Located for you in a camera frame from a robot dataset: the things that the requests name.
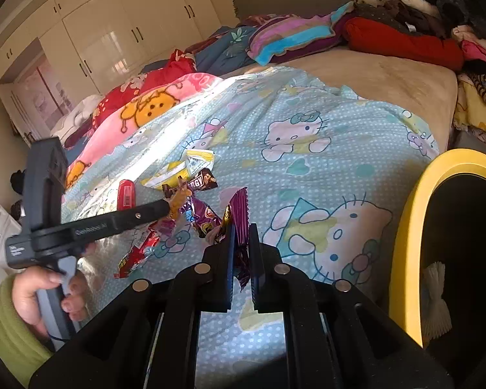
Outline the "green sleeve left forearm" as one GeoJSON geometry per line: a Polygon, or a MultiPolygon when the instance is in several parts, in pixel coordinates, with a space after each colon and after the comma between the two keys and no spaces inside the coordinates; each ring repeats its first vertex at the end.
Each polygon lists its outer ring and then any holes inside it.
{"type": "Polygon", "coordinates": [[[29,330],[15,310],[12,290],[15,278],[0,285],[0,358],[18,382],[27,388],[33,373],[51,356],[51,351],[29,330]]]}

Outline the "person's left hand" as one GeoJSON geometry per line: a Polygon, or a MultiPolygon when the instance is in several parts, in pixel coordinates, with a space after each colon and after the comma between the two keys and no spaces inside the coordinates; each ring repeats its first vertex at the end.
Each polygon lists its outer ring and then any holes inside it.
{"type": "MultiPolygon", "coordinates": [[[[16,275],[12,288],[14,308],[38,340],[48,339],[37,301],[38,290],[58,288],[62,277],[58,273],[32,266],[16,275]]],[[[69,293],[61,302],[61,308],[72,321],[83,321],[87,318],[86,295],[88,285],[84,275],[77,271],[69,282],[69,293]]]]}

